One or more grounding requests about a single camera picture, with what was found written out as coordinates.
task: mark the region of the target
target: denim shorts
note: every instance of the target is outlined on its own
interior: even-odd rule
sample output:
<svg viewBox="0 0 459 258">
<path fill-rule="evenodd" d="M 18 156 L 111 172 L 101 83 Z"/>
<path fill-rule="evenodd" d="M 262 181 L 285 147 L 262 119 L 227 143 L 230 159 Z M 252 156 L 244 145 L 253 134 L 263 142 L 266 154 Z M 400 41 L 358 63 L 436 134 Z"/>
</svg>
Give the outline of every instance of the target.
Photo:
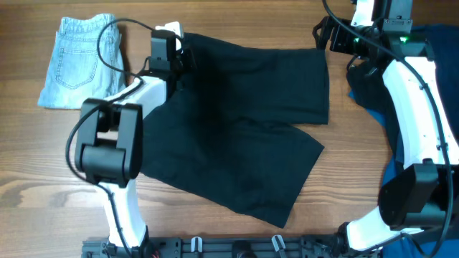
<svg viewBox="0 0 459 258">
<path fill-rule="evenodd" d="M 78 109 L 88 97 L 102 99 L 125 88 L 124 75 L 106 67 L 96 49 L 100 30 L 114 18 L 62 18 L 38 106 Z M 100 40 L 100 53 L 108 64 L 123 69 L 120 38 L 116 24 L 110 25 Z"/>
</svg>

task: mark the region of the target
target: jeans pocket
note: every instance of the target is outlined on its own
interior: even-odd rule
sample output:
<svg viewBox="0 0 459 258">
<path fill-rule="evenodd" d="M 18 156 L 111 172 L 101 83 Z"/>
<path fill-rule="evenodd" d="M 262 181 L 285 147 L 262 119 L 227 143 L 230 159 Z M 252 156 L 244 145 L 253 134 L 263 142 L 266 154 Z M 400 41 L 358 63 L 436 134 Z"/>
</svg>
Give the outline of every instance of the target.
<svg viewBox="0 0 459 258">
<path fill-rule="evenodd" d="M 97 66 L 97 50 L 71 50 L 61 47 L 56 82 L 75 90 L 94 79 Z"/>
</svg>

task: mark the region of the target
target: wire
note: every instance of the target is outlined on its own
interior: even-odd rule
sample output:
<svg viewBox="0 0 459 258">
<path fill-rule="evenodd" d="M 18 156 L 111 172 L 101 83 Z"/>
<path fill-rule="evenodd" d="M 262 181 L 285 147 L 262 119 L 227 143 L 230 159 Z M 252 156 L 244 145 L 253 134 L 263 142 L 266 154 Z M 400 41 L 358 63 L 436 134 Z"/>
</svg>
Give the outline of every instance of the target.
<svg viewBox="0 0 459 258">
<path fill-rule="evenodd" d="M 347 63 L 347 66 L 346 66 L 346 70 L 349 71 L 349 69 L 351 69 L 351 66 L 353 66 L 352 64 L 354 63 L 354 61 L 359 58 L 358 55 L 354 55 L 351 60 L 349 61 L 349 63 Z"/>
<path fill-rule="evenodd" d="M 145 70 L 145 67 L 146 67 L 147 61 L 149 61 L 149 60 L 150 60 L 150 57 L 145 58 L 145 61 L 143 61 L 142 69 L 140 71 L 138 71 L 137 75 L 144 76 L 144 75 L 148 74 L 148 72 L 147 72 L 148 70 Z"/>
<path fill-rule="evenodd" d="M 430 253 L 429 255 L 425 255 L 424 252 L 422 251 L 422 249 L 420 248 L 420 245 L 412 237 L 410 239 L 415 243 L 416 249 L 421 254 L 423 254 L 424 257 L 434 257 L 437 254 L 438 250 L 440 249 L 441 245 L 443 244 L 443 242 L 446 239 L 446 233 L 448 232 L 448 228 L 450 226 L 451 216 L 453 215 L 454 192 L 453 192 L 453 173 L 451 171 L 450 159 L 448 157 L 448 152 L 447 152 L 448 145 L 447 145 L 447 143 L 445 141 L 445 134 L 443 133 L 443 126 L 442 126 L 441 119 L 440 119 L 440 113 L 438 112 L 438 107 L 435 104 L 435 100 L 434 100 L 434 98 L 432 96 L 432 93 L 430 92 L 429 85 L 427 85 L 427 83 L 423 80 L 421 75 L 407 61 L 405 61 L 403 58 L 399 57 L 397 54 L 395 54 L 390 49 L 387 49 L 386 47 L 384 47 L 384 46 L 382 46 L 382 45 L 380 45 L 380 44 L 378 44 L 376 42 L 373 42 L 370 39 L 367 39 L 366 37 L 360 35 L 359 33 L 355 32 L 354 30 L 352 30 L 349 27 L 347 27 L 330 10 L 326 0 L 322 0 L 322 4 L 323 4 L 323 7 L 325 8 L 326 12 L 328 13 L 328 15 L 337 24 L 339 24 L 341 27 L 343 27 L 347 32 L 353 34 L 355 37 L 360 38 L 361 40 L 363 40 L 367 44 L 370 44 L 371 46 L 376 47 L 379 50 L 385 52 L 389 56 L 395 58 L 398 62 L 401 62 L 416 77 L 416 79 L 421 84 L 422 90 L 425 91 L 425 94 L 427 95 L 427 98 L 429 99 L 429 102 L 430 102 L 430 104 L 432 106 L 432 111 L 433 111 L 434 116 L 435 116 L 435 122 L 437 123 L 438 137 L 440 139 L 440 148 L 442 150 L 443 159 L 445 160 L 446 176 L 447 176 L 446 179 L 447 179 L 447 186 L 448 186 L 448 207 L 446 209 L 446 216 L 445 216 L 445 220 L 444 220 L 443 225 L 442 225 L 442 234 L 440 235 L 440 238 L 437 240 L 437 243 L 435 244 L 435 246 L 434 246 L 434 248 L 432 250 L 432 253 Z"/>
<path fill-rule="evenodd" d="M 141 25 L 142 27 L 145 27 L 147 29 L 150 29 L 151 31 L 153 31 L 154 29 L 151 28 L 150 26 L 148 25 L 145 25 L 139 21 L 136 21 L 136 20 L 133 20 L 133 19 L 128 19 L 128 18 L 122 18 L 122 19 L 114 19 L 110 22 L 108 22 L 103 28 L 102 30 L 100 31 L 99 33 L 99 36 L 98 36 L 98 40 L 97 40 L 97 51 L 98 51 L 98 56 L 99 56 L 99 59 L 100 61 L 107 67 L 117 71 L 117 72 L 121 72 L 123 73 L 124 75 L 128 75 L 128 76 L 133 76 L 135 78 L 138 78 L 140 80 L 140 82 L 135 86 L 133 87 L 131 90 L 123 93 L 122 95 L 110 100 L 110 101 L 107 101 L 106 103 L 103 103 L 103 104 L 100 104 L 96 107 L 94 107 L 93 109 L 91 109 L 88 113 L 86 113 L 84 116 L 82 116 L 77 124 L 73 127 L 72 131 L 70 132 L 69 134 L 69 138 L 67 139 L 67 144 L 65 146 L 65 161 L 67 163 L 67 166 L 69 167 L 70 171 L 72 171 L 72 173 L 77 177 L 79 178 L 80 180 L 86 182 L 86 183 L 90 183 L 94 186 L 97 186 L 98 188 L 102 189 L 108 196 L 108 200 L 110 202 L 110 205 L 111 205 L 111 208 L 112 208 L 112 212 L 113 212 L 113 219 L 115 221 L 115 225 L 116 225 L 116 229 L 118 231 L 118 235 L 120 237 L 120 240 L 121 240 L 121 243 L 123 244 L 123 248 L 125 249 L 125 252 L 126 254 L 128 255 L 128 257 L 132 257 L 132 254 L 131 252 L 129 251 L 129 248 L 128 248 L 128 245 L 126 243 L 126 240 L 124 238 L 124 235 L 123 235 L 123 229 L 121 228 L 121 225 L 120 225 L 120 222 L 119 222 L 119 218 L 118 218 L 118 212 L 116 211 L 116 207 L 115 207 L 115 201 L 113 199 L 113 193 L 111 193 L 107 188 L 97 184 L 97 183 L 91 183 L 89 182 L 88 180 L 86 180 L 86 178 L 82 177 L 75 168 L 73 168 L 72 166 L 72 163 L 70 161 L 70 146 L 72 145 L 72 140 L 73 138 L 75 137 L 75 134 L 76 132 L 78 131 L 78 129 L 81 127 L 81 125 L 93 114 L 95 113 L 97 110 L 100 110 L 101 108 L 103 107 L 107 107 L 109 105 L 112 105 L 114 102 L 116 101 L 119 101 L 119 100 L 122 100 L 124 99 L 125 97 L 129 96 L 130 94 L 132 94 L 133 92 L 135 92 L 136 90 L 138 90 L 144 83 L 145 81 L 142 79 L 142 77 L 139 75 L 139 74 L 134 74 L 132 72 L 129 72 L 129 71 L 125 71 L 125 70 L 121 70 L 121 69 L 118 69 L 117 67 L 114 67 L 110 64 L 108 64 L 103 58 L 102 58 L 102 55 L 100 54 L 100 39 L 102 38 L 102 35 L 103 35 L 103 32 L 109 27 L 109 26 L 112 26 L 112 24 L 116 24 L 118 22 L 133 22 L 135 24 L 139 24 Z M 145 66 L 146 66 L 146 61 L 148 60 L 148 57 L 145 59 L 145 62 L 143 63 L 143 68 L 141 71 L 143 71 L 145 69 Z"/>
<path fill-rule="evenodd" d="M 413 238 L 413 236 L 411 234 L 408 234 L 408 233 L 401 233 L 400 234 L 402 237 L 406 237 L 408 239 L 411 239 L 411 241 L 413 242 L 413 244 L 415 245 L 416 249 L 418 250 L 418 252 L 421 254 L 422 257 L 426 257 L 427 255 L 424 253 L 424 251 L 422 250 L 420 244 Z"/>
</svg>

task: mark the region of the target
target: table surface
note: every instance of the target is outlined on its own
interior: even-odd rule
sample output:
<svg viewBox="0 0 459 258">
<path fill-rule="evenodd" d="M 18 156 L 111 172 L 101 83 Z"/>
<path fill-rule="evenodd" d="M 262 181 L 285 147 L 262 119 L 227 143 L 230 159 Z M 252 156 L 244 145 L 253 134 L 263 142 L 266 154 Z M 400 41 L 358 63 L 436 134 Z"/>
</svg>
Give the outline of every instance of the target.
<svg viewBox="0 0 459 258">
<path fill-rule="evenodd" d="M 349 1 L 330 0 L 352 18 Z M 459 2 L 417 0 L 416 24 L 459 24 Z M 2 257 L 79 257 L 82 240 L 106 237 L 108 224 L 94 188 L 77 180 L 64 160 L 75 110 L 37 107 L 55 32 L 63 16 L 88 19 L 108 12 L 150 25 L 180 21 L 196 32 L 246 47 L 311 48 L 311 31 L 326 15 L 318 0 L 0 1 L 0 250 Z M 140 69 L 149 32 L 121 24 L 125 66 Z M 391 152 L 383 128 L 347 95 L 351 57 L 326 53 L 330 73 L 328 125 L 299 125 L 325 145 L 284 229 L 236 214 L 143 175 L 141 213 L 153 237 L 328 234 L 377 205 Z"/>
</svg>

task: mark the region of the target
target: black shorts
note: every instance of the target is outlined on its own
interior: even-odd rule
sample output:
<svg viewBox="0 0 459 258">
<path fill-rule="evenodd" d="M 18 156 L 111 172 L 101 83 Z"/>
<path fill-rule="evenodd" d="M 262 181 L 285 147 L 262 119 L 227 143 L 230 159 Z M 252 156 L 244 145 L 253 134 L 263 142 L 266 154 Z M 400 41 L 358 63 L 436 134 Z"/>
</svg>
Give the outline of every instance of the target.
<svg viewBox="0 0 459 258">
<path fill-rule="evenodd" d="M 328 122 L 317 49 L 252 49 L 186 34 L 197 70 L 143 122 L 141 172 L 284 227 L 323 146 L 291 124 Z"/>
</svg>

